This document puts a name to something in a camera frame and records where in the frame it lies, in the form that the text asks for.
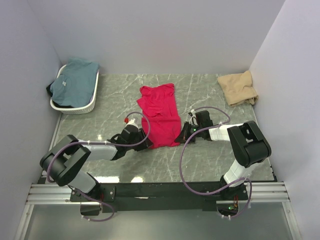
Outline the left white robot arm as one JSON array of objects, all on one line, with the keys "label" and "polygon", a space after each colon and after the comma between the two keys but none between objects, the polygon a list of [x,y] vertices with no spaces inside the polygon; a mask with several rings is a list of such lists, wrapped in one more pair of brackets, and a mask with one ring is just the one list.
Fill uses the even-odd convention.
[{"label": "left white robot arm", "polygon": [[115,161],[129,150],[139,152],[152,145],[144,130],[134,124],[126,125],[121,133],[104,142],[79,140],[68,134],[42,157],[39,165],[60,187],[68,185],[94,195],[99,193],[100,184],[91,174],[81,170],[86,161]]}]

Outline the red t shirt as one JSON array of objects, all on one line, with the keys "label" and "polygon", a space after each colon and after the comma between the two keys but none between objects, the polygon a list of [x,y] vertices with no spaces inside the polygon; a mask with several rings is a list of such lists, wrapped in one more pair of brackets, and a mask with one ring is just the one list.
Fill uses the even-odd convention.
[{"label": "red t shirt", "polygon": [[175,140],[181,133],[182,123],[177,110],[175,85],[142,86],[140,93],[137,104],[144,114],[141,124],[144,132],[149,133],[148,138],[153,143],[151,148],[178,146]]}]

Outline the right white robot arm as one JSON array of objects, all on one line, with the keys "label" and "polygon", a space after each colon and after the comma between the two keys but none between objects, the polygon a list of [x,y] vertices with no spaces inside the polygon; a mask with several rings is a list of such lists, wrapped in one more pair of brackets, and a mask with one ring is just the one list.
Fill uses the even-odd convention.
[{"label": "right white robot arm", "polygon": [[255,121],[229,124],[230,116],[221,109],[216,107],[214,109],[223,113],[227,120],[214,124],[205,107],[193,109],[188,113],[190,120],[184,123],[174,141],[188,144],[194,143],[196,138],[201,137],[207,141],[230,142],[235,160],[222,176],[221,182],[228,188],[235,189],[271,155],[272,150]]}]

